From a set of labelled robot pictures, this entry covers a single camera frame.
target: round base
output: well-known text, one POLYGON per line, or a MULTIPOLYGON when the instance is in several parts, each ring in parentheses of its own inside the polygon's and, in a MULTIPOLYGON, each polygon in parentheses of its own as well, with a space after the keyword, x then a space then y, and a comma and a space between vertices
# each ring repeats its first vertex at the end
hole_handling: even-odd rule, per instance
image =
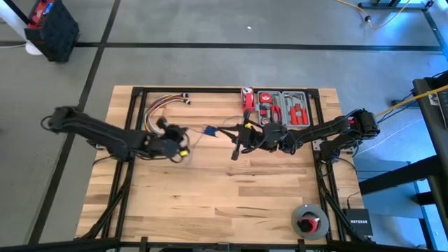
POLYGON ((25 50, 27 51, 27 53, 29 53, 30 55, 42 55, 42 52, 36 48, 36 46, 34 46, 33 44, 31 44, 30 42, 28 42, 25 45, 25 50))
POLYGON ((309 240, 315 240, 324 238, 325 235, 328 233, 330 229, 330 223, 328 222, 328 218, 325 215, 325 213, 322 211, 322 209, 318 206, 315 206, 313 204, 305 204, 302 206, 299 206, 296 208, 293 212, 292 218, 291 218, 291 224, 293 225, 294 231, 300 235, 301 237, 304 237, 305 239, 309 240), (318 226, 317 230, 313 233, 306 233, 302 232, 297 225, 297 222, 301 219, 301 217, 307 213, 311 212, 315 216, 319 218, 320 225, 318 226))

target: black floor stripe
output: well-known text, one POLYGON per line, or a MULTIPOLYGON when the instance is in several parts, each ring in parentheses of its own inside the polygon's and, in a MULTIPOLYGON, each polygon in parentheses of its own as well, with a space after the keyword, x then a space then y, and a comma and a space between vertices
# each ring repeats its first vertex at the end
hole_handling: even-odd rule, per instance
POLYGON ((437 27, 437 25, 434 22, 433 17, 429 13, 429 10, 424 11, 423 15, 425 16, 426 21, 428 21, 428 24, 429 24, 431 30, 433 30, 434 36, 437 39, 437 42, 439 42, 441 51, 443 52, 443 55, 445 55, 445 58, 448 60, 448 46, 447 46, 447 42, 445 42, 445 40, 443 39, 443 36, 440 33, 439 28, 437 27))
MULTIPOLYGON (((101 58, 103 56, 104 47, 109 38, 109 35, 112 30, 113 22, 116 18, 118 8, 120 7, 121 0, 115 0, 113 2, 111 14, 109 15, 109 19, 106 24, 106 28, 104 30, 103 36, 101 37, 101 42, 99 45, 94 45, 93 43, 77 43, 76 45, 81 45, 80 47, 88 47, 88 46, 98 46, 97 53, 93 59, 92 66, 90 67, 89 74, 87 76, 87 80, 85 82, 83 91, 81 92, 81 96, 78 102, 78 108, 83 111, 85 105, 87 104, 87 99, 89 93, 92 89, 93 81, 95 79, 95 75, 97 74, 97 70, 99 67, 99 63, 101 62, 101 58)), ((38 217, 34 224, 33 230, 31 231, 31 235, 29 238, 28 244, 37 244, 41 238, 42 231, 45 227, 48 214, 50 213, 51 206, 53 205, 53 200, 55 199, 57 188, 59 186, 62 174, 64 173, 64 168, 67 163, 67 159, 69 158, 71 147, 74 142, 74 134, 68 134, 67 138, 62 145, 61 153, 59 154, 59 158, 56 164, 55 171, 50 181, 50 185, 48 186, 47 193, 45 194, 45 198, 43 199, 41 210, 39 211, 38 217)))
POLYGON ((211 48, 211 49, 280 49, 280 50, 356 50, 356 51, 429 51, 440 46, 421 45, 304 45, 265 43, 106 43, 107 48, 211 48))

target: pliers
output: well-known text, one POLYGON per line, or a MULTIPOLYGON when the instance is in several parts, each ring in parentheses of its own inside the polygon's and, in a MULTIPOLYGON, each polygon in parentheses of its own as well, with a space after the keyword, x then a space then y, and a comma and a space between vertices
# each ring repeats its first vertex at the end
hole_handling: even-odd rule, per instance
POLYGON ((281 124, 281 110, 279 105, 277 104, 277 98, 272 99, 271 120, 273 123, 281 124))

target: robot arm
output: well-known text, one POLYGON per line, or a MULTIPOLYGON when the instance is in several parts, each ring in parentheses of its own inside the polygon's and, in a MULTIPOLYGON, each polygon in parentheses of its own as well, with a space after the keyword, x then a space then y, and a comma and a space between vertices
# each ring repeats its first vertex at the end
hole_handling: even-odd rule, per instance
POLYGON ((164 130, 162 136, 141 130, 120 129, 91 118, 72 106, 56 108, 55 112, 45 117, 41 124, 46 130, 54 133, 79 134, 95 145, 104 146, 114 158, 123 161, 130 161, 136 155, 148 160, 161 157, 178 162, 173 159, 176 155, 183 158, 189 154, 188 145, 181 146, 187 128, 168 125, 164 118, 157 122, 157 126, 164 130), (43 125, 47 119, 49 119, 48 127, 43 125))
POLYGON ((269 152, 279 149, 293 155, 307 142, 338 134, 339 136, 332 141, 324 141, 320 145, 321 160, 328 161, 335 155, 339 156, 340 149, 350 148, 359 141, 373 139, 379 134, 375 115, 365 109, 357 109, 345 116, 301 130, 287 129, 276 123, 261 126, 249 120, 249 115, 244 114, 242 124, 234 127, 218 127, 218 130, 229 136, 237 145, 232 154, 233 160, 238 158, 240 146, 243 146, 241 151, 243 154, 259 148, 269 152), (262 131, 257 131, 255 127, 259 127, 262 131), (235 136, 228 131, 237 131, 238 135, 235 136))

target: wooden tabletop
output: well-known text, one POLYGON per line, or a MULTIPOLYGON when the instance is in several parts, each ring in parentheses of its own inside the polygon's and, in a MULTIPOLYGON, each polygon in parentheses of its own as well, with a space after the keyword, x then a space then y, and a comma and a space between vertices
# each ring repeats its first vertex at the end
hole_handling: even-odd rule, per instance
MULTIPOLYGON (((124 127, 132 88, 115 86, 106 122, 124 127)), ((324 120, 340 116, 336 89, 321 88, 319 93, 324 120)), ((150 93, 146 104, 163 94, 150 93)), ((242 115, 239 94, 190 93, 190 99, 190 106, 173 103, 159 109, 155 119, 163 115, 171 124, 189 127, 192 155, 180 164, 168 160, 136 161, 122 241, 138 242, 148 237, 152 242, 296 244, 302 238, 291 226, 293 210, 301 204, 320 206, 311 144, 305 144, 294 155, 256 150, 233 161, 230 156, 235 145, 227 136, 220 132, 217 137, 201 136, 199 132, 204 124, 240 123, 238 117, 226 120, 242 115)), ((314 124, 318 124, 315 107, 311 106, 311 110, 314 124)), ((108 155, 99 151, 97 159, 108 155)), ((350 155, 341 157, 353 162, 350 155)), ((115 167, 112 159, 93 167, 77 236, 85 234, 105 210, 115 167)), ((345 207, 347 197, 359 191, 356 173, 344 162, 333 167, 339 201, 345 207)), ((350 204, 362 208, 360 194, 351 197, 350 204)), ((333 239, 338 239, 334 213, 328 209, 333 239)), ((117 215, 115 211, 111 235, 115 233, 117 215)))

